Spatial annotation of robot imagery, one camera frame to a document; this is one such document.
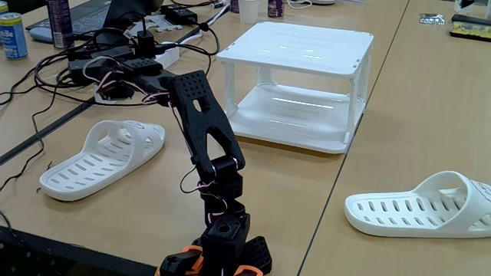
purple bottle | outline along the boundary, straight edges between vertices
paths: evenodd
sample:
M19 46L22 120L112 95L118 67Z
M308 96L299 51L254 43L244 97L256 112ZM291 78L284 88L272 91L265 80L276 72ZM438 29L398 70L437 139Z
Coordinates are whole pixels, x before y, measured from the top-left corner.
M281 18L285 14L284 0L268 0L268 16L270 18Z
M46 5L54 47L58 49L73 47L75 39L68 0L47 0Z
M230 11L239 13L239 0L230 0Z

shelf leg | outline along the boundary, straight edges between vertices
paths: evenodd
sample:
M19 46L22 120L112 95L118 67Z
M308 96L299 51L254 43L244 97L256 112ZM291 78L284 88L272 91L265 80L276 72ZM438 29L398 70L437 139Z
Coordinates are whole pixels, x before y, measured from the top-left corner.
M350 79L351 81L351 93L350 93L350 103L349 103L349 109L348 109L348 123L346 124L346 134L344 135L344 143L349 143L353 134L354 134L354 128L355 128L355 119L354 119L354 111L355 111L355 104L356 104L356 99L357 95L362 93L361 90L363 90L363 87L361 86L361 72L356 74L353 78Z
M365 58L361 62L361 79L360 79L360 89L357 96L366 103L368 96L368 85L370 84L370 69L371 69L371 55L372 47L370 47L365 55Z
M258 67L258 81L257 85L260 84L276 84L271 76L270 67Z
M236 73L233 63L224 63L225 67L225 114L230 118L236 111Z

lower shelf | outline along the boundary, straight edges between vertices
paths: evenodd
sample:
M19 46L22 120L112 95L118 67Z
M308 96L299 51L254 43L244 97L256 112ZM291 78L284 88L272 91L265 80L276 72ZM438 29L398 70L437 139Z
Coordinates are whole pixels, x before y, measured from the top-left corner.
M297 87L255 87L228 114L236 135L324 153L344 153L350 96ZM356 99L355 126L365 103Z

laptop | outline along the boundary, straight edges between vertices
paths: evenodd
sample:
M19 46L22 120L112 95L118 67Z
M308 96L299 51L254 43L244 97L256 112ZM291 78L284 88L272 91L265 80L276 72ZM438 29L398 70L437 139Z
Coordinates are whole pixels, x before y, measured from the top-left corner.
M74 35L99 30L102 27L125 29L140 18L135 14L124 17L121 15L131 11L147 15L159 9L162 2L163 0L90 0L70 9ZM37 27L50 28L49 19L30 25L26 29ZM84 35L81 38L88 39L91 35Z

can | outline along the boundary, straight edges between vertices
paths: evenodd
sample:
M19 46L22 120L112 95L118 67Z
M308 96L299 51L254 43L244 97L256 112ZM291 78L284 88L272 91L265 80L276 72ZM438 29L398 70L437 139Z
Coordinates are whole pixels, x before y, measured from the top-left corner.
M239 13L239 0L230 0L230 11Z
M68 0L47 0L49 23L53 46L66 49L74 46L74 32L71 26L70 6Z
M281 18L285 14L284 0L268 0L268 16L270 18Z
M28 56L28 46L25 43L24 27L21 14L7 12L0 15L0 30L2 31L3 46L9 60L19 60Z
M8 12L8 5L5 1L0 1L0 15ZM0 45L3 45L2 36L0 35Z

